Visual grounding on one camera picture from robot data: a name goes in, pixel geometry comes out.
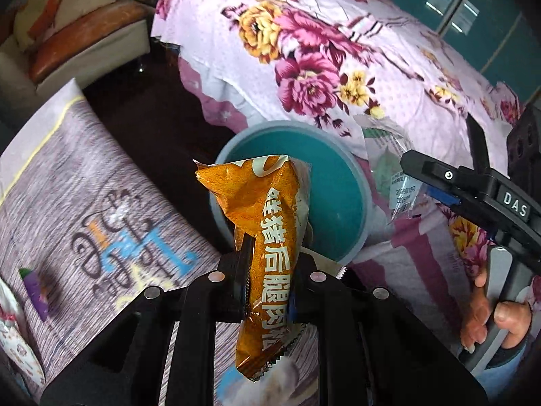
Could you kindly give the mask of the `person's right hand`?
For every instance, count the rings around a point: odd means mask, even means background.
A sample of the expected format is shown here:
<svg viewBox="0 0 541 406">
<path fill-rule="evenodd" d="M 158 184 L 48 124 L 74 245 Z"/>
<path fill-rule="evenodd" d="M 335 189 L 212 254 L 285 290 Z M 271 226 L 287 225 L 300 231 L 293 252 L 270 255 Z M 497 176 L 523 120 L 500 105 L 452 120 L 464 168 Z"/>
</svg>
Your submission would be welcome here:
<svg viewBox="0 0 541 406">
<path fill-rule="evenodd" d="M 469 353 L 475 350 L 475 345 L 485 342 L 488 320 L 508 332 L 501 344 L 503 349 L 518 346 L 526 337 L 532 321 L 531 309 L 527 303 L 503 301 L 492 308 L 484 293 L 487 276 L 487 270 L 483 267 L 474 279 L 474 289 L 460 331 L 461 345 Z"/>
</svg>

